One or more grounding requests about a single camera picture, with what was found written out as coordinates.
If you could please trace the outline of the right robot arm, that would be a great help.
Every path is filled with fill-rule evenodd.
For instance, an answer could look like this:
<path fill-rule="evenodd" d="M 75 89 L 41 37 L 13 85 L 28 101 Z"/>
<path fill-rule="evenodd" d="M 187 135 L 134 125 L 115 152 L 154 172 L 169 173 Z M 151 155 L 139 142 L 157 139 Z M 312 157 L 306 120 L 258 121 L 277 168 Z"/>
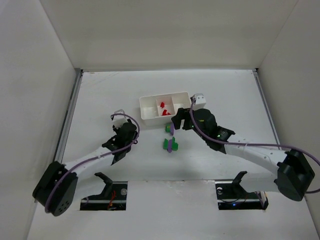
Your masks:
<path fill-rule="evenodd" d="M 266 172 L 240 171 L 231 185 L 237 195 L 259 191 L 279 192 L 293 201 L 311 194 L 309 187 L 315 172 L 306 151 L 288 145 L 250 143 L 233 130 L 219 126 L 215 116 L 205 108 L 179 108 L 171 118 L 176 130 L 193 130 L 207 146 L 225 155 L 235 156 L 264 169 Z"/>

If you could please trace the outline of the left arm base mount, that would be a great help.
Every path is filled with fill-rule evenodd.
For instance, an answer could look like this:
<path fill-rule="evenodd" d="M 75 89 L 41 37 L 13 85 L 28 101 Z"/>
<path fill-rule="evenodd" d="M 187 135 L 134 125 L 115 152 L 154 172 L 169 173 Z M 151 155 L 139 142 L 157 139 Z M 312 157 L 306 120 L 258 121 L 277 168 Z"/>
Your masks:
<path fill-rule="evenodd" d="M 94 174 L 104 183 L 99 194 L 83 198 L 80 211 L 125 211 L 127 207 L 128 182 L 113 181 L 102 172 Z"/>

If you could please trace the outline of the red round lego piece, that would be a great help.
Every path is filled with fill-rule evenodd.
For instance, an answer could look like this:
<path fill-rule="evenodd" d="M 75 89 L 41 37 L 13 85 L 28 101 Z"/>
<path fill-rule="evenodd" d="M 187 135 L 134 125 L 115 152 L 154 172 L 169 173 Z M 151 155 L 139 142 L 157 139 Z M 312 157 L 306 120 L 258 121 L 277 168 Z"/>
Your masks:
<path fill-rule="evenodd" d="M 170 113 L 168 112 L 166 109 L 162 112 L 162 116 L 166 116 L 166 113 Z"/>

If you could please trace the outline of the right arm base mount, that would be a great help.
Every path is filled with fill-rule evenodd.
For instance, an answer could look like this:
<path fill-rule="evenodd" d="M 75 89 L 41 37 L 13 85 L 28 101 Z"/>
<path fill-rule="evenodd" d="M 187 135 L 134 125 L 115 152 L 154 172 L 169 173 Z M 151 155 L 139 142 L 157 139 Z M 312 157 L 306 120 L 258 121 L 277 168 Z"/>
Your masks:
<path fill-rule="evenodd" d="M 217 206 L 219 210 L 263 210 L 269 206 L 269 200 L 264 191 L 247 192 L 241 185 L 247 171 L 241 171 L 234 179 L 215 182 Z"/>

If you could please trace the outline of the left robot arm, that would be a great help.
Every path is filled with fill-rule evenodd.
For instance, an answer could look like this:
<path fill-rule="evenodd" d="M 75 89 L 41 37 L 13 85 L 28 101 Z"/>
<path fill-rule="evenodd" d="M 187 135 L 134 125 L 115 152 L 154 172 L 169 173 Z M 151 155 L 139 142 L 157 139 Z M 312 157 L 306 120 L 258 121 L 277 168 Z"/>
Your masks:
<path fill-rule="evenodd" d="M 102 173 L 131 151 L 137 144 L 140 126 L 130 119 L 121 126 L 113 127 L 115 135 L 98 149 L 77 160 L 48 165 L 35 189 L 33 198 L 44 207 L 47 214 L 62 215 L 74 199 L 101 194 L 112 181 Z"/>

